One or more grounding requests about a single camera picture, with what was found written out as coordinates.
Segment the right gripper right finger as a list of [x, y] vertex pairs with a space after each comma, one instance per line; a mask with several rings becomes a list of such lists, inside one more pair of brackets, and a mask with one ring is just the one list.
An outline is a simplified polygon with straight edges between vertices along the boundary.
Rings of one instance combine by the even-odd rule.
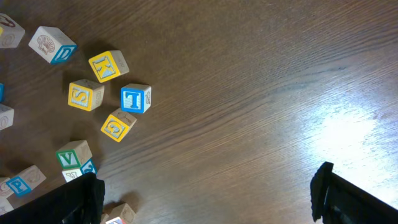
[[397, 224], [397, 209], [333, 173], [324, 162], [310, 182], [313, 221], [324, 224]]

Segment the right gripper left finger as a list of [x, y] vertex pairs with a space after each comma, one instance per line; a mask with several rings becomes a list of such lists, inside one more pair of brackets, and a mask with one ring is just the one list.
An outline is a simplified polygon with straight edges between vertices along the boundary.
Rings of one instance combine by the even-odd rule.
[[1, 215], [1, 224], [100, 223], [105, 182], [91, 172]]

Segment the red A block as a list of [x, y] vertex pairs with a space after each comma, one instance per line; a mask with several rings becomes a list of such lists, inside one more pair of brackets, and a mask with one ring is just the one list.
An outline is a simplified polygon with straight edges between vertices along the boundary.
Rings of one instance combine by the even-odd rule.
[[135, 211], [124, 203], [112, 209], [106, 224], [133, 224], [135, 218]]

